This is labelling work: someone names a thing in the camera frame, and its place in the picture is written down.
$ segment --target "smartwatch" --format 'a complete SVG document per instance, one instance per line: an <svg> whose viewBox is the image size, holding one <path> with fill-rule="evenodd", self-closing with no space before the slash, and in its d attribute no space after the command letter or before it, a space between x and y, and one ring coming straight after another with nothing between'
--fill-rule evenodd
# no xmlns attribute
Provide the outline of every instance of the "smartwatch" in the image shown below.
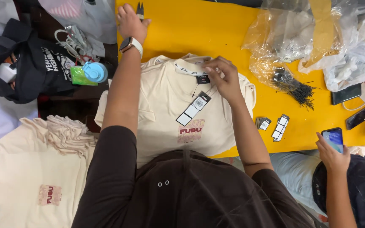
<svg viewBox="0 0 365 228"><path fill-rule="evenodd" d="M120 48L119 48L120 53L124 53L125 51L129 50L129 48L131 48L132 45L135 46L135 48L140 52L140 59L142 59L143 47L139 43L139 41L137 41L133 37L128 37L128 38L124 39L124 41L122 41L122 43L120 44Z"/></svg>

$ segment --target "scissors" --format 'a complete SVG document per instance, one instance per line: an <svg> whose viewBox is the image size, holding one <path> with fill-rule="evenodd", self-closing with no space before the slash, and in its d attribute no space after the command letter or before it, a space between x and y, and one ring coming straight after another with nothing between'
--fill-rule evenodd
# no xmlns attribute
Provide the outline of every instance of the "scissors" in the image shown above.
<svg viewBox="0 0 365 228"><path fill-rule="evenodd" d="M136 14L138 15L139 19L141 22L143 22L143 13L144 13L144 10L143 10L143 3L142 3L142 7L140 7L140 2L138 3L138 9L136 10Z"/></svg>

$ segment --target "green package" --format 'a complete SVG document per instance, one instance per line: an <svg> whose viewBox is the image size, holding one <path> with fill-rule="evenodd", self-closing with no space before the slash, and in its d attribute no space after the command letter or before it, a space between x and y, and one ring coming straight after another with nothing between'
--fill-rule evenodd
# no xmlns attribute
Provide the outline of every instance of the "green package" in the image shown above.
<svg viewBox="0 0 365 228"><path fill-rule="evenodd" d="M85 76L84 70L82 69L82 66L71 67L70 72L71 72L71 78L73 80L74 85L83 85L83 86L85 86L85 85L97 86L98 85L98 83L92 82L87 79L87 77Z"/></svg>

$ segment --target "hand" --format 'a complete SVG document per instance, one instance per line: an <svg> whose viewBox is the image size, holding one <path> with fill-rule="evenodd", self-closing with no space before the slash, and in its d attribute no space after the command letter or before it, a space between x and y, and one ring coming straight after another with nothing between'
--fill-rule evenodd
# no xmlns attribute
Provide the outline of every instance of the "hand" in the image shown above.
<svg viewBox="0 0 365 228"><path fill-rule="evenodd" d="M346 174L350 164L350 151L343 146L343 154L333 149L317 132L319 140L316 142L320 158L325 165L328 174Z"/></svg>
<svg viewBox="0 0 365 228"><path fill-rule="evenodd" d="M143 45L151 19L141 22L133 7L127 3L118 8L116 19L119 23L118 31L123 39L133 37Z"/></svg>
<svg viewBox="0 0 365 228"><path fill-rule="evenodd" d="M225 98L230 105L244 101L242 92L239 85L239 74L237 67L232 64L231 61L225 59L222 56L218 56L216 59L205 62L203 65L208 76L213 80L218 88L220 95Z"/></svg>

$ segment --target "white watch strap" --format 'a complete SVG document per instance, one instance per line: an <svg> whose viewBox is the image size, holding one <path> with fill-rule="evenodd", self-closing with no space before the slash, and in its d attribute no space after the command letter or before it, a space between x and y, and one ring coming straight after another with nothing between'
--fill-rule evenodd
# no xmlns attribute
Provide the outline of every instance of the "white watch strap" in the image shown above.
<svg viewBox="0 0 365 228"><path fill-rule="evenodd" d="M143 57L143 47L135 38L132 40L132 45L140 52L140 59Z"/></svg>

